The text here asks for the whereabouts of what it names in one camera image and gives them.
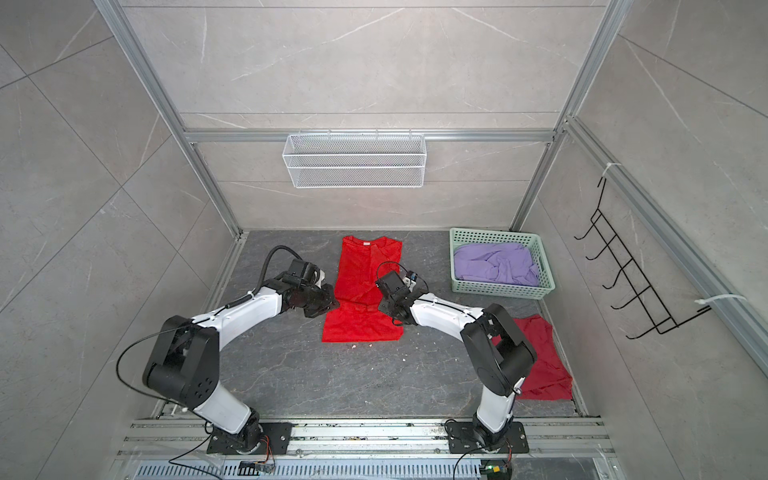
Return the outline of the bright red t-shirt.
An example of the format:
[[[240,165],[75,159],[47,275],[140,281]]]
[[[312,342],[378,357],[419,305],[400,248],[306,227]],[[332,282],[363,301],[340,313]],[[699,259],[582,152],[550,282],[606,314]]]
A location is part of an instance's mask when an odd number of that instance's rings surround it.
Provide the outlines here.
[[[397,341],[403,328],[379,311],[382,294],[376,286],[381,275],[400,270],[402,242],[388,237],[342,240],[334,290],[339,307],[326,314],[324,343]]]

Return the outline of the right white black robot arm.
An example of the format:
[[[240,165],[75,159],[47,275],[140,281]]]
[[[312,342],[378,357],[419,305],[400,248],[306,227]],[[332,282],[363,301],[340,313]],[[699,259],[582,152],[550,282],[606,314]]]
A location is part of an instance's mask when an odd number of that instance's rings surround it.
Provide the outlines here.
[[[507,310],[499,304],[485,308],[441,299],[416,286],[414,277],[389,272],[376,280],[382,294],[379,310],[398,325],[441,331],[462,342],[483,385],[471,429],[455,433],[474,451],[505,447],[513,430],[516,397],[529,376],[537,353]]]

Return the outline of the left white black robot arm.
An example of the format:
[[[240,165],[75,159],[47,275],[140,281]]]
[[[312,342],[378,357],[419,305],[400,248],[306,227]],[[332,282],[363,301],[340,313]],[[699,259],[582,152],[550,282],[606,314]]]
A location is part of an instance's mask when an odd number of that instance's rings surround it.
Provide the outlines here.
[[[146,364],[142,382],[208,421],[213,436],[230,449],[250,453],[260,446],[263,430],[256,410],[235,397],[220,381],[220,352],[256,325],[292,309],[315,318],[338,307],[333,287],[315,264],[295,259],[256,291],[211,312],[167,319]]]

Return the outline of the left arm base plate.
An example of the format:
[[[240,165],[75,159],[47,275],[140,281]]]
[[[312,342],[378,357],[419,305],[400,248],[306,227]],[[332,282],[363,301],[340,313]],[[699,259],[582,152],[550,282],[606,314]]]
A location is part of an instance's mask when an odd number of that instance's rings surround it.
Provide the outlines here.
[[[228,433],[218,427],[213,429],[207,446],[208,454],[222,455],[275,455],[287,453],[293,424],[272,422],[249,424],[237,434]]]

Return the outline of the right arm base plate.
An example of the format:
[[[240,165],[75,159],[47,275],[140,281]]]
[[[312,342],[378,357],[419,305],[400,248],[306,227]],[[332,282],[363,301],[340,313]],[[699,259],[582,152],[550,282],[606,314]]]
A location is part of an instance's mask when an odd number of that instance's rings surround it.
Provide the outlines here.
[[[508,422],[500,432],[490,432],[475,421],[448,419],[443,424],[453,454],[530,452],[527,434],[520,422]]]

